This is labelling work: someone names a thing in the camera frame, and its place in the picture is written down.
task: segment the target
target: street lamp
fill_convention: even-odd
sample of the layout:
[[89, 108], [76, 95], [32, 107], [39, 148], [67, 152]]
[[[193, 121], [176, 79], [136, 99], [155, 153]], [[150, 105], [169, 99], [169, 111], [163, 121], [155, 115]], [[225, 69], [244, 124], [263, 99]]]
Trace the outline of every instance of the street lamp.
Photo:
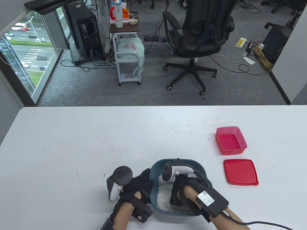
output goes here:
[[36, 30], [35, 30], [35, 28], [34, 28], [34, 26], [33, 26], [33, 24], [32, 24], [32, 19], [34, 18], [34, 16], [32, 16], [32, 18], [29, 20], [29, 21], [27, 21], [26, 22], [26, 24], [27, 23], [31, 23], [31, 26], [32, 26], [32, 28], [34, 29], [34, 32], [35, 32], [35, 34], [36, 34], [36, 37], [38, 38], [38, 41], [39, 41], [39, 43], [41, 44], [41, 41], [40, 41], [40, 39], [39, 39], [39, 37], [38, 37], [38, 35], [37, 35], [37, 33], [36, 33]]

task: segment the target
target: white rice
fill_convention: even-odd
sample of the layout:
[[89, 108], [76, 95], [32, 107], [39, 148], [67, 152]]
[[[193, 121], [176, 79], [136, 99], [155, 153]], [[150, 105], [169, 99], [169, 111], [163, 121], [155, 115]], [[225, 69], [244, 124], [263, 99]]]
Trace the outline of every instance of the white rice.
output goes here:
[[[188, 174], [188, 177], [196, 177], [194, 173]], [[157, 205], [159, 209], [167, 213], [173, 214], [192, 214], [188, 206], [175, 206], [169, 203], [172, 196], [172, 188], [175, 182], [175, 177], [169, 181], [162, 179], [162, 174], [159, 176], [159, 189], [157, 195]]]

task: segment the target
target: forearm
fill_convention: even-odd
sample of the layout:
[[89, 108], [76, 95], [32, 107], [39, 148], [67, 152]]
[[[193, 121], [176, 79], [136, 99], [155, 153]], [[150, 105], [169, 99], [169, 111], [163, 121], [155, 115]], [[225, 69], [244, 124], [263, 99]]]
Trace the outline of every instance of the forearm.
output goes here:
[[[141, 193], [137, 192], [135, 195], [138, 199], [141, 198]], [[118, 213], [114, 218], [113, 229], [126, 230], [130, 217], [134, 211], [134, 206], [128, 202], [125, 202], [120, 207]]]
[[[192, 200], [201, 209], [200, 204], [196, 201], [197, 195], [198, 193], [191, 186], [185, 186], [185, 196]], [[242, 220], [229, 208], [226, 208], [225, 210], [233, 219], [242, 222]], [[232, 220], [228, 219], [224, 214], [220, 214], [216, 218], [210, 217], [210, 220], [215, 225], [217, 230], [250, 230], [248, 226], [238, 225]]]

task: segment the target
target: white table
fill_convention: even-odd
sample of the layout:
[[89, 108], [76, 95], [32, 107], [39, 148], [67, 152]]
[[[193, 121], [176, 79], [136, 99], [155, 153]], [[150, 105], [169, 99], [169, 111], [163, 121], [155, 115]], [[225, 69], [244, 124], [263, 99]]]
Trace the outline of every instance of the white table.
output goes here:
[[[305, 229], [307, 106], [23, 108], [0, 147], [0, 229], [96, 230], [114, 204], [106, 179], [120, 165], [134, 175], [163, 158], [205, 168], [244, 221]], [[217, 127], [240, 127], [248, 148], [222, 156]], [[259, 186], [232, 186], [225, 159], [253, 160]], [[128, 230], [213, 230], [203, 217], [153, 215]], [[251, 229], [277, 229], [252, 225]]]

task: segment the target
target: red plastic container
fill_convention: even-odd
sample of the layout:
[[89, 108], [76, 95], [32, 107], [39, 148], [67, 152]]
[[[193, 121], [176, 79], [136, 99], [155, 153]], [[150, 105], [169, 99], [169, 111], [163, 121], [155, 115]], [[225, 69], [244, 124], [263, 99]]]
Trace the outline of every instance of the red plastic container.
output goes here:
[[231, 159], [224, 161], [225, 176], [231, 185], [259, 184], [254, 163], [246, 159]]
[[245, 139], [237, 126], [216, 129], [215, 139], [222, 155], [236, 155], [247, 148]]

